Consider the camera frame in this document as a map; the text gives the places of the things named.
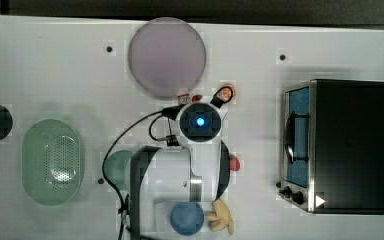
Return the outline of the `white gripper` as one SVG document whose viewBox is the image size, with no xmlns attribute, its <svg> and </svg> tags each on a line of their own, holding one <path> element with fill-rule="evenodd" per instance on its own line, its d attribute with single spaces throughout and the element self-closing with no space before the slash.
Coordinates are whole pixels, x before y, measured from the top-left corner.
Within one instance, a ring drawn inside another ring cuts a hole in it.
<svg viewBox="0 0 384 240">
<path fill-rule="evenodd" d="M 182 147 L 219 145 L 231 101 L 231 87 L 223 86 L 213 98 L 202 98 L 181 108 L 175 118 L 176 138 Z"/>
</svg>

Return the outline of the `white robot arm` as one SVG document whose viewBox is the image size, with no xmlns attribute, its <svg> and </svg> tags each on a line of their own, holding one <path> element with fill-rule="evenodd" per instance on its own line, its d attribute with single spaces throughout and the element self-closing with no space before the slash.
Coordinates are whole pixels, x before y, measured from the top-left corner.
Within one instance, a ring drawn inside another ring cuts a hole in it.
<svg viewBox="0 0 384 240">
<path fill-rule="evenodd" d="M 211 97 L 161 110 L 173 122 L 176 146 L 144 146 L 130 160 L 130 239 L 157 233 L 161 202 L 213 202 L 230 181 L 230 154 L 222 140 L 228 101 Z"/>
</svg>

